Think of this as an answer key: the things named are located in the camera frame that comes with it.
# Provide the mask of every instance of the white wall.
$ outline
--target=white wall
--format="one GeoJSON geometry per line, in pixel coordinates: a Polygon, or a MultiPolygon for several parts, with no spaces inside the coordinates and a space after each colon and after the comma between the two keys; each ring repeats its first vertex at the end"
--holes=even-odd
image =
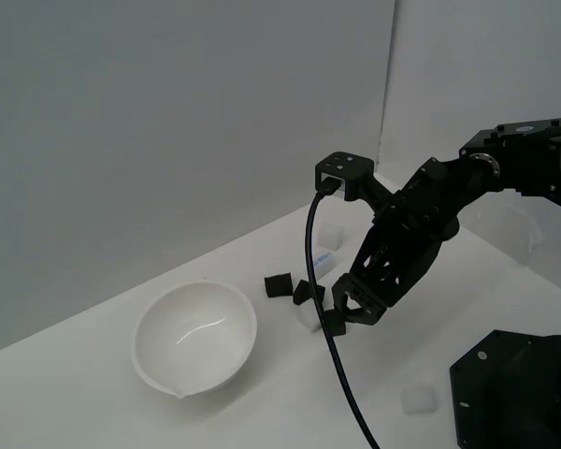
{"type": "Polygon", "coordinates": [[[0,0],[0,348],[377,154],[393,0],[0,0]]]}
{"type": "MultiPolygon", "coordinates": [[[[380,172],[399,184],[480,129],[561,117],[561,0],[397,0],[392,46],[380,172]]],[[[561,285],[557,206],[491,195],[462,223],[561,285]],[[528,216],[544,237],[530,255],[528,216]]]]}

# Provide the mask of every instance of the robotic arm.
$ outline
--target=robotic arm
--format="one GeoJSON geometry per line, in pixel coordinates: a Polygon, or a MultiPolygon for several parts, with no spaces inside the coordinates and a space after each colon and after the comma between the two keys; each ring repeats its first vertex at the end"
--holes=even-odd
{"type": "Polygon", "coordinates": [[[373,173],[373,161],[346,152],[316,166],[317,188],[327,177],[339,179],[346,201],[363,199],[374,211],[350,272],[332,288],[338,315],[365,325],[376,324],[426,274],[442,242],[459,231],[457,213],[480,196],[515,189],[561,206],[561,119],[482,130],[457,159],[430,158],[394,194],[373,173]],[[350,309],[348,297],[359,308],[350,309]]]}

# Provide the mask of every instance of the black cable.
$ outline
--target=black cable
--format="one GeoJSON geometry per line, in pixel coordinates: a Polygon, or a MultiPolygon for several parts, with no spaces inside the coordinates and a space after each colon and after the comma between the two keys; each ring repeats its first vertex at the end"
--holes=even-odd
{"type": "Polygon", "coordinates": [[[330,352],[330,356],[333,359],[333,363],[335,364],[335,369],[337,370],[338,380],[340,381],[340,386],[343,388],[343,392],[345,393],[345,398],[349,403],[350,408],[352,409],[353,416],[355,417],[355,421],[362,429],[364,436],[370,447],[373,449],[381,449],[378,445],[376,440],[374,440],[374,436],[370,429],[367,426],[366,420],[364,416],[359,410],[357,406],[357,402],[353,397],[352,389],[349,386],[349,381],[347,380],[347,376],[345,374],[345,370],[343,369],[343,364],[340,361],[340,355],[338,354],[337,346],[335,344],[335,340],[333,339],[330,330],[326,326],[324,322],[324,307],[322,301],[318,298],[317,295],[317,286],[318,283],[316,282],[316,276],[314,273],[314,263],[313,263],[313,255],[311,253],[311,235],[312,229],[314,226],[314,216],[316,215],[316,210],[318,209],[318,205],[320,201],[326,195],[332,195],[340,186],[340,182],[337,186],[335,185],[327,185],[326,191],[322,190],[324,193],[318,193],[314,197],[314,200],[311,202],[311,206],[309,207],[308,212],[308,220],[306,221],[306,270],[308,271],[308,281],[309,281],[309,288],[311,289],[311,297],[313,298],[314,304],[316,305],[316,312],[318,313],[318,318],[320,319],[320,325],[322,326],[322,331],[324,333],[324,337],[326,338],[326,344],[328,344],[328,351],[330,352]]]}

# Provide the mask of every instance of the white bowl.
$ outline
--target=white bowl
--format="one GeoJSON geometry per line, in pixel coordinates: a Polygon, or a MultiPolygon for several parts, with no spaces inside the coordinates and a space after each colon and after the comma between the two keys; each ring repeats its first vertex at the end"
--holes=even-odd
{"type": "Polygon", "coordinates": [[[247,360],[256,334],[250,301],[235,287],[191,282],[156,300],[133,338],[146,384],[183,398],[227,382],[247,360]]]}

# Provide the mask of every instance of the white table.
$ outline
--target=white table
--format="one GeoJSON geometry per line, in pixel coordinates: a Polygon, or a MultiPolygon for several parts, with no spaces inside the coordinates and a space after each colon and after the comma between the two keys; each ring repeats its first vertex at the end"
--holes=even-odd
{"type": "MultiPolygon", "coordinates": [[[[302,269],[306,213],[293,212],[0,351],[0,449],[367,447],[323,335],[297,322],[290,298],[270,299],[264,291],[264,276],[302,269]],[[179,401],[139,380],[129,359],[131,333],[155,297],[207,277],[251,299],[258,337],[230,384],[179,401]]],[[[363,204],[322,203],[317,223],[347,228],[342,262],[322,284],[349,269],[370,219],[363,204]]],[[[448,368],[495,328],[561,334],[561,290],[462,230],[376,326],[353,327],[338,339],[383,449],[456,447],[448,368]],[[420,384],[435,387],[439,410],[406,416],[400,392],[420,384]]]]}

